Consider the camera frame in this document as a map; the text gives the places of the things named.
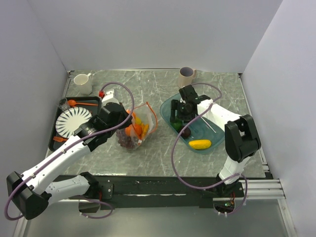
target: tray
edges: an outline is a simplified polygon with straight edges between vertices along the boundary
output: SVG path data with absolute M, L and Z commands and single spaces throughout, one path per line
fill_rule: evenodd
M 180 99 L 181 99 L 180 94 L 176 94 L 170 97 L 169 99 L 167 99 L 160 107 L 160 114 L 162 118 L 165 120 L 165 122 L 170 126 L 170 128 L 177 135 L 179 133 L 171 126 L 169 122 L 170 115 L 171 115 L 170 104 L 171 104 L 171 100 L 180 100 Z M 224 141 L 224 138 L 225 138 L 225 133 L 219 126 L 217 126 L 216 124 L 214 124 L 213 122 L 211 122 L 210 120 L 206 118 L 204 118 L 204 120 L 214 129 L 214 131 L 216 131 L 216 133 L 201 118 L 199 118 L 196 122 L 194 122 L 193 124 L 189 126 L 189 129 L 191 130 L 191 136 L 187 139 L 180 137 L 180 139 L 187 145 L 187 147 L 191 151 L 195 153 L 199 153 L 199 154 L 210 153 L 218 145 L 220 145 Z M 192 147 L 190 147 L 189 145 L 190 141 L 200 140 L 200 139 L 208 139 L 212 142 L 212 145 L 209 148 L 204 149 L 204 150 L 195 150 Z
M 93 103 L 98 104 L 99 106 L 91 106 L 91 105 L 76 105 L 76 107 L 83 107 L 92 112 L 92 116 L 97 115 L 102 107 L 102 102 L 100 97 L 98 96 L 80 96 L 80 97 L 66 97 L 67 100 L 75 100 L 76 102 L 84 102 L 84 103 Z M 61 137 L 55 129 L 56 120 L 62 114 L 61 109 L 57 109 L 53 129 L 50 135 L 48 148 L 54 152 L 58 148 L 60 148 L 65 142 L 56 142 L 53 140 L 54 136 Z

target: black tray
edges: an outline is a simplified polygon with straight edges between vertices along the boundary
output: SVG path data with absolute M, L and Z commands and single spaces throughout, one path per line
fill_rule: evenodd
M 91 111 L 92 116 L 97 115 L 102 107 L 101 99 L 98 96 L 80 96 L 80 97 L 66 97 L 66 98 L 67 98 L 67 100 L 75 100 L 76 102 L 98 104 L 99 106 L 76 105 L 76 107 L 83 107 L 83 108 L 86 108 L 87 110 Z M 48 144 L 48 148 L 52 152 L 54 152 L 55 150 L 60 148 L 65 143 L 65 142 L 56 142 L 53 140 L 54 136 L 62 137 L 58 134 L 58 132 L 56 131 L 56 128 L 55 128 L 56 120 L 61 114 L 62 114 L 62 111 L 61 111 L 61 109 L 58 108 L 56 116 L 55 116 L 55 120 L 54 120 L 53 129 L 52 129 L 52 132 L 50 135 L 49 144 Z

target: cable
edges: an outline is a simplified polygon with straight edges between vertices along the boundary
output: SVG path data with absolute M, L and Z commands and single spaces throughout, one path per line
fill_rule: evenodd
M 216 98 L 213 100 L 213 102 L 210 104 L 210 106 L 209 106 L 203 113 L 201 113 L 200 115 L 198 115 L 198 116 L 196 116 L 194 119 L 192 119 L 190 122 L 188 122 L 188 123 L 181 129 L 181 131 L 179 132 L 179 134 L 178 134 L 176 140 L 174 141 L 173 147 L 172 147 L 172 149 L 171 149 L 171 165 L 172 165 L 172 169 L 173 169 L 175 175 L 177 176 L 177 178 L 180 180 L 181 183 L 183 183 L 184 185 L 186 185 L 186 186 L 188 186 L 188 187 L 190 187 L 190 188 L 192 188 L 192 189 L 199 189 L 199 190 L 214 188 L 214 187 L 216 187 L 216 186 L 218 186 L 218 185 L 224 183 L 226 180 L 229 180 L 229 179 L 231 179 L 231 178 L 234 178 L 234 177 L 236 177 L 236 176 L 240 176 L 240 175 L 241 175 L 241 176 L 245 179 L 245 182 L 246 182 L 245 196 L 244 196 L 244 198 L 243 198 L 242 204 L 241 204 L 238 208 L 236 208 L 236 210 L 234 210 L 234 211 L 232 211 L 232 212 L 230 213 L 230 214 L 232 214 L 232 213 L 235 213 L 236 211 L 238 211 L 238 210 L 240 209 L 240 207 L 241 207 L 241 206 L 245 203 L 245 201 L 246 201 L 247 192 L 248 192 L 248 184 L 247 184 L 247 179 L 246 179 L 246 177 L 245 177 L 243 174 L 233 174 L 233 175 L 227 177 L 226 179 L 223 179 L 222 181 L 220 181 L 220 182 L 218 182 L 218 183 L 216 183 L 216 184 L 213 184 L 213 185 L 210 185 L 210 186 L 206 186 L 206 187 L 199 187 L 199 186 L 191 185 L 191 184 L 187 183 L 186 181 L 184 181 L 184 180 L 180 177 L 180 175 L 179 175 L 179 173 L 178 173 L 178 171 L 177 171 L 177 169 L 176 169 L 176 167 L 175 167 L 175 164 L 174 164 L 174 159 L 173 159 L 174 149 L 175 149 L 175 147 L 176 147 L 176 145 L 177 145 L 177 142 L 179 141 L 179 138 L 180 138 L 181 134 L 182 134 L 182 133 L 184 132 L 184 130 L 185 130 L 187 127 L 189 127 L 192 123 L 194 123 L 194 122 L 197 121 L 200 117 L 202 117 L 202 116 L 205 115 L 208 111 L 210 111 L 211 108 L 212 108 L 212 106 L 213 106 L 213 104 L 214 104 L 214 102 L 217 101 L 217 100 L 219 100 L 219 99 L 222 98 L 222 96 L 223 96 L 223 93 L 221 92 L 221 90 L 220 90 L 219 88 L 217 88 L 216 86 L 211 85 L 211 84 L 209 84 L 209 83 L 194 83 L 194 84 L 192 84 L 192 85 L 208 85 L 208 86 L 210 86 L 210 87 L 213 87 L 214 89 L 216 89 L 216 90 L 219 92 L 219 96 L 216 97 Z
M 64 150 L 67 151 L 69 150 L 70 148 L 72 148 L 73 146 L 75 146 L 76 144 L 78 144 L 79 142 L 82 142 L 86 139 L 89 139 L 91 137 L 94 137 L 94 136 L 97 136 L 97 135 L 100 135 L 100 134 L 103 134 L 103 133 L 106 133 L 106 132 L 109 132 L 109 131 L 112 131 L 114 129 L 117 129 L 119 127 L 121 127 L 123 124 L 125 124 L 129 118 L 132 116 L 132 113 L 134 111 L 134 97 L 132 95 L 132 92 L 125 86 L 123 85 L 122 83 L 119 83 L 119 82 L 109 82 L 109 83 L 106 83 L 102 88 L 101 88 L 101 91 L 108 85 L 111 85 L 111 84 L 117 84 L 117 85 L 120 85 L 122 87 L 124 87 L 124 89 L 128 92 L 128 94 L 130 95 L 130 98 L 131 98 L 131 103 L 132 103 L 132 108 L 131 108 L 131 112 L 129 113 L 129 115 L 126 117 L 126 119 L 121 122 L 120 124 L 114 126 L 114 127 L 111 127 L 111 128 L 108 128 L 108 129 L 105 129 L 105 130 L 102 130 L 102 131 L 99 131 L 99 132 L 96 132 L 96 133 L 92 133 L 88 136 L 85 136 L 77 141 L 75 141 L 74 143 L 70 144 L 68 147 L 66 147 Z M 63 153 L 62 152 L 59 152 L 57 155 L 55 155 L 52 159 L 50 159 L 48 162 L 46 162 L 44 165 L 42 165 L 38 170 L 36 170 L 34 172 L 34 175 L 37 175 L 38 173 L 40 173 L 43 169 L 45 169 L 49 164 L 51 164 L 52 162 L 54 162 L 57 158 L 59 158 Z M 32 179 L 32 176 L 29 176 L 28 178 L 26 178 L 24 181 L 22 181 L 13 191 L 12 193 L 9 195 L 9 198 L 8 198 L 8 201 L 6 202 L 5 204 L 5 207 L 4 207 L 4 216 L 6 219 L 10 220 L 10 221 L 15 221 L 15 220 L 18 220 L 20 218 L 23 217 L 23 215 L 21 216 L 18 216 L 18 217 L 10 217 L 9 214 L 8 214 L 8 208 L 9 208 L 9 204 L 10 202 L 12 201 L 14 195 L 19 191 L 19 189 L 25 185 L 27 182 L 29 182 L 30 180 Z
M 89 218 L 89 219 L 103 219 L 103 218 L 106 218 L 108 216 L 110 216 L 113 212 L 113 206 L 106 203 L 106 202 L 103 202 L 103 201 L 98 201 L 98 200 L 92 200 L 92 199 L 87 199 L 85 198 L 84 196 L 80 196 L 81 199 L 84 199 L 84 200 L 87 200 L 87 201 L 91 201 L 91 202 L 94 202 L 94 203 L 98 203 L 98 204 L 102 204 L 102 205 L 106 205 L 108 206 L 111 210 L 108 214 L 104 215 L 104 216 L 88 216 L 87 214 L 85 213 L 81 213 L 82 216 L 86 217 L 86 218 Z

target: white wall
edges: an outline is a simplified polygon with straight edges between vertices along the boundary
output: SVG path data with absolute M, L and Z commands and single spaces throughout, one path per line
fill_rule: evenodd
M 284 0 L 242 75 L 299 236 L 315 236 L 316 1 Z
M 1 1 L 0 32 L 0 235 L 11 237 L 5 179 L 44 158 L 67 72 L 26 0 Z
M 67 70 L 243 72 L 281 0 L 28 0 Z

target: white mug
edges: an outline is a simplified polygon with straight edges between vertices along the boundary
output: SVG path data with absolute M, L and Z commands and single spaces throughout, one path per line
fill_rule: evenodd
M 181 68 L 178 77 L 178 86 L 182 88 L 183 86 L 190 85 L 192 80 L 196 78 L 197 71 L 189 67 Z
M 80 93 L 83 95 L 89 95 L 92 93 L 91 80 L 89 79 L 90 75 L 91 73 L 89 73 L 88 75 L 79 74 L 74 78 L 75 85 L 77 86 Z

